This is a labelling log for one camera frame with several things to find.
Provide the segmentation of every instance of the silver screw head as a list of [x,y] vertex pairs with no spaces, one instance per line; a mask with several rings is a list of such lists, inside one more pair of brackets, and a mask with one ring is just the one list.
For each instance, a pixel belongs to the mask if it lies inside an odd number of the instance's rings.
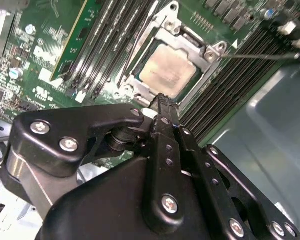
[[169,195],[164,195],[162,197],[162,206],[170,214],[175,214],[178,211],[177,201]]
[[188,129],[186,129],[186,128],[183,129],[183,132],[184,132],[185,134],[187,134],[187,135],[191,135],[191,132],[190,132]]
[[296,236],[297,236],[296,232],[294,231],[294,229],[293,229],[290,225],[288,225],[287,223],[285,223],[284,226],[285,226],[285,229],[286,229],[293,237],[296,237]]
[[74,152],[78,149],[77,141],[70,137],[61,139],[59,145],[60,148],[66,152]]
[[210,150],[214,155],[218,155],[218,151],[214,147],[211,147]]
[[43,121],[35,121],[30,125],[30,129],[35,134],[47,134],[50,131],[50,127]]
[[229,224],[235,235],[237,235],[239,238],[243,238],[245,236],[244,229],[237,220],[231,218]]
[[282,227],[276,223],[275,221],[272,223],[272,226],[277,234],[279,234],[281,237],[285,235],[285,231],[282,229]]

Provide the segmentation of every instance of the hex bolt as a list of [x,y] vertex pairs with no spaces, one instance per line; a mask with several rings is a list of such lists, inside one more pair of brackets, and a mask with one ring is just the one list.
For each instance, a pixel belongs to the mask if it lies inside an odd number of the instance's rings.
[[50,131],[50,127],[43,121],[35,121],[30,125],[30,129],[35,134],[47,134]]
[[276,223],[275,221],[272,223],[272,226],[274,228],[274,230],[276,231],[277,234],[279,234],[281,237],[283,237],[285,235],[285,231],[283,230],[283,228]]
[[237,235],[239,238],[243,238],[245,236],[244,229],[237,220],[231,218],[229,224],[235,235]]
[[164,195],[161,200],[163,208],[170,214],[175,214],[178,211],[177,201],[169,195]]
[[75,139],[70,137],[65,137],[61,139],[60,148],[66,152],[74,152],[78,149],[78,143]]

